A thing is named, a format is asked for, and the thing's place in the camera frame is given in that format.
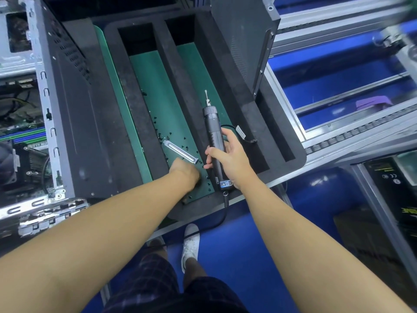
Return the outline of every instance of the hand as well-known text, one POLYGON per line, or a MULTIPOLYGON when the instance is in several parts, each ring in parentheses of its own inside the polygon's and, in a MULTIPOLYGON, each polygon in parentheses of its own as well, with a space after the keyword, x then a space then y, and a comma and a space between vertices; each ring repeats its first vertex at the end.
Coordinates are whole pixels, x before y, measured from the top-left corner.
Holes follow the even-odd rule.
POLYGON ((249 164, 249 159, 233 131, 222 128, 223 135, 227 136, 228 142, 224 142, 226 152, 214 147, 207 147, 207 164, 204 169, 213 168, 212 158, 216 158, 223 165, 227 177, 232 180, 234 186, 241 190, 242 186, 258 178, 249 164))
POLYGON ((169 169, 169 173, 180 173, 185 177, 187 192, 194 189, 195 184, 200 180, 200 172, 191 163, 176 158, 169 169))

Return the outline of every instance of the screwdriver label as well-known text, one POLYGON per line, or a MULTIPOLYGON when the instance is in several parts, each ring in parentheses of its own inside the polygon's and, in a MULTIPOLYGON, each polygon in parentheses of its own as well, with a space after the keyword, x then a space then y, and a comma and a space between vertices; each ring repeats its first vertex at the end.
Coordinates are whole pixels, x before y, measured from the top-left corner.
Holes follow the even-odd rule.
POLYGON ((236 131, 237 131, 237 134, 239 134, 239 135, 240 135, 240 137, 242 137, 242 139, 245 139, 246 135, 245 135, 245 133, 242 131, 242 129, 239 127, 239 125, 237 125, 237 126, 236 126, 236 131))
POLYGON ((227 186, 232 186, 233 182, 231 180, 226 180, 226 181, 221 181, 220 182, 220 187, 221 188, 226 188, 227 186))

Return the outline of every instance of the electric screwdriver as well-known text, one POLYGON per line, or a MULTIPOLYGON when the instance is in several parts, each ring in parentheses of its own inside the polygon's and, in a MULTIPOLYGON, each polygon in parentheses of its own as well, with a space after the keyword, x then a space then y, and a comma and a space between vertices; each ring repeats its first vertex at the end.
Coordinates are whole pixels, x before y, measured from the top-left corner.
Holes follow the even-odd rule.
MULTIPOLYGON (((206 92, 206 104, 207 106, 203 109, 204 122, 206 124, 208 140, 210 141, 210 147, 215 147, 225 152, 226 148, 224 146, 222 126, 220 125, 220 120, 218 118, 217 109, 214 105, 211 105, 210 100, 206 92)), ((223 165, 216 159, 212 158, 211 162, 213 163, 214 175, 216 177, 216 184, 219 185, 222 191, 228 191, 233 188, 232 181, 226 176, 223 170, 223 165)))

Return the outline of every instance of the shoe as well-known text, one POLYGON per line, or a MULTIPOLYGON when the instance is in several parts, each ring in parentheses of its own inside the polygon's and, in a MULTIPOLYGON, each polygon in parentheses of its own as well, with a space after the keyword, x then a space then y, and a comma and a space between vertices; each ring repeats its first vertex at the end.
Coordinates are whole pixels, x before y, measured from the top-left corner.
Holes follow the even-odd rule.
MULTIPOLYGON (((155 247, 155 249, 157 249, 157 247, 159 245, 165 245, 165 241, 162 238, 162 236, 155 237, 153 240, 149 240, 149 241, 146 242, 146 246, 155 247)), ((166 246, 164 246, 162 248, 164 249, 164 251, 168 250, 166 246)))
MULTIPOLYGON (((188 224, 185 228, 184 236, 190 235, 196 231, 198 231, 199 228, 195 224, 188 224)), ((184 240, 184 247, 183 247, 183 253, 181 257, 181 269, 183 273, 185 273, 185 262, 188 258, 192 257, 197 260, 197 257, 199 255, 199 246, 200 246, 200 233, 195 234, 189 238, 186 238, 184 240)))

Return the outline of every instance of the forearm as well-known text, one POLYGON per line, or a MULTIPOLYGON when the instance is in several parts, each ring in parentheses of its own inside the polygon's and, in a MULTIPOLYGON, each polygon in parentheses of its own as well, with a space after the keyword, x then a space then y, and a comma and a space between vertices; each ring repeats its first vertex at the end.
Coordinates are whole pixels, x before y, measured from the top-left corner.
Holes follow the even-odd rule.
POLYGON ((242 193, 301 312, 411 312, 357 258, 258 178, 242 193))
POLYGON ((176 171, 113 196, 0 258, 2 281, 13 282, 0 284, 5 311, 82 310, 187 193, 182 178, 176 171))

